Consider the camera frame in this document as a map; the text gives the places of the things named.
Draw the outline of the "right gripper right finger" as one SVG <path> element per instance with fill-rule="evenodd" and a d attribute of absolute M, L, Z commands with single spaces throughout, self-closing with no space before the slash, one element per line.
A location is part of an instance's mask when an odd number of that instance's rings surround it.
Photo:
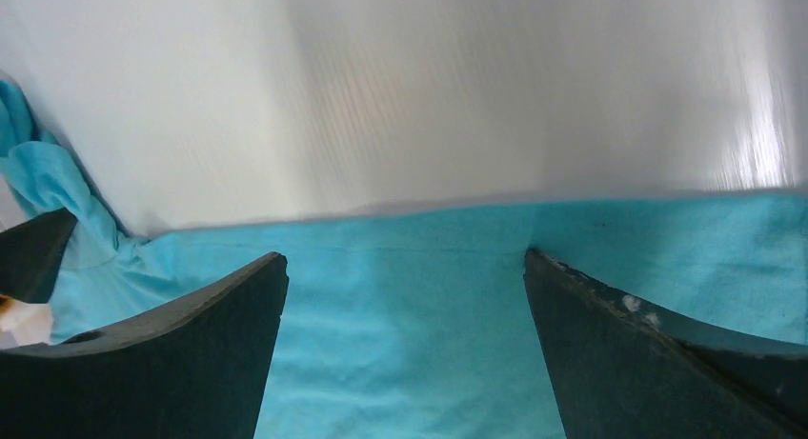
<path fill-rule="evenodd" d="M 530 249 L 524 284 L 570 438 L 803 438 L 807 348 L 698 321 Z"/>

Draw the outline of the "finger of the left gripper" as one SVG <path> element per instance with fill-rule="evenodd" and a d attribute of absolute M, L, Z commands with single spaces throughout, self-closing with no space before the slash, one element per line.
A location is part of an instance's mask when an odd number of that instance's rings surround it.
<path fill-rule="evenodd" d="M 1 295 L 49 302 L 77 220 L 66 209 L 40 214 L 1 233 Z"/>

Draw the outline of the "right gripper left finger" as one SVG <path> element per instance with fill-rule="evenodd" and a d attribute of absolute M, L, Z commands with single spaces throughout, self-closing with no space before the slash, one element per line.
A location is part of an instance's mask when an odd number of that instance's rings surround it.
<path fill-rule="evenodd" d="M 289 278 L 266 254 L 59 345 L 1 354 L 5 438 L 251 438 Z"/>

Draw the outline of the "cyan t-shirt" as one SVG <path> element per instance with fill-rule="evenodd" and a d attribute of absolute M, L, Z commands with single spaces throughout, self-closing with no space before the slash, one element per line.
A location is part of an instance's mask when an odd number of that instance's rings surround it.
<path fill-rule="evenodd" d="M 277 251 L 291 279 L 260 438 L 559 438 L 522 281 L 530 247 L 696 319 L 807 340 L 807 200 L 537 203 L 128 236 L 71 155 L 1 86 L 1 174 L 29 217 L 78 225 L 53 343 Z"/>

